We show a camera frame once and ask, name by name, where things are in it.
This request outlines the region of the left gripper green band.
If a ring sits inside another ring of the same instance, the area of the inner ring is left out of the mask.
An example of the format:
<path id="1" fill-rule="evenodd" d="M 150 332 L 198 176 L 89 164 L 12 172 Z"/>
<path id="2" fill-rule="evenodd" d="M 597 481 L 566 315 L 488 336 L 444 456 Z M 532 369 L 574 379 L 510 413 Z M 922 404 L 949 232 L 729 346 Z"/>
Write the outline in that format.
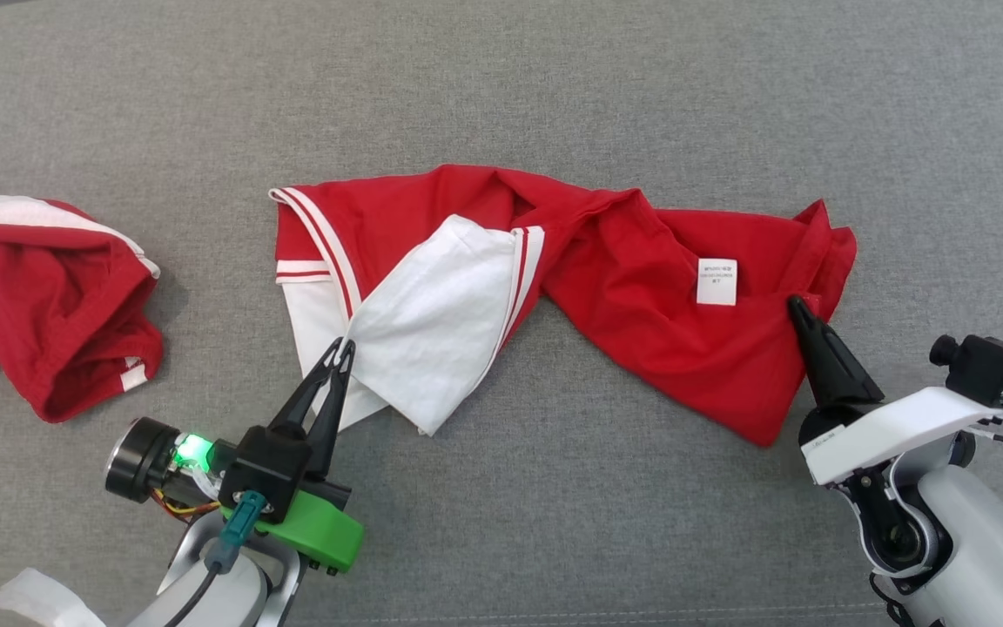
<path id="1" fill-rule="evenodd" d="M 252 523 L 243 544 L 253 547 L 254 541 L 267 538 L 295 550 L 304 560 L 331 571 L 348 572 L 360 551 L 365 528 L 345 511 L 352 495 L 348 487 L 326 481 L 337 444 L 340 421 L 355 357 L 353 341 L 337 338 L 327 347 L 309 374 L 284 402 L 282 409 L 268 424 L 274 434 L 306 434 L 304 421 L 319 391 L 327 394 L 317 409 L 307 441 L 312 457 L 306 475 L 296 474 L 285 480 L 271 479 L 260 491 L 268 504 L 282 489 L 292 490 L 287 507 L 279 507 L 284 516 L 271 522 L 263 515 Z"/>

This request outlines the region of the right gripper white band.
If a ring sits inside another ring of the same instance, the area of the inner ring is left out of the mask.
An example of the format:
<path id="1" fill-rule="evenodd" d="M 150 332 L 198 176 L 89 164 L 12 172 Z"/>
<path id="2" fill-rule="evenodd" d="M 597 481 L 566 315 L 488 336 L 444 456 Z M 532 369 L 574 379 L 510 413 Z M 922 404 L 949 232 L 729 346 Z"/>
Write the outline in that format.
<path id="1" fill-rule="evenodd" d="M 819 408 L 876 405 L 883 390 L 846 344 L 800 296 L 787 301 L 805 377 Z M 988 408 L 947 388 L 923 388 L 879 406 L 848 426 L 812 438 L 801 452 L 813 481 L 827 485 L 855 471 L 876 467 L 912 449 L 962 431 L 983 418 L 1003 418 L 1003 408 Z"/>

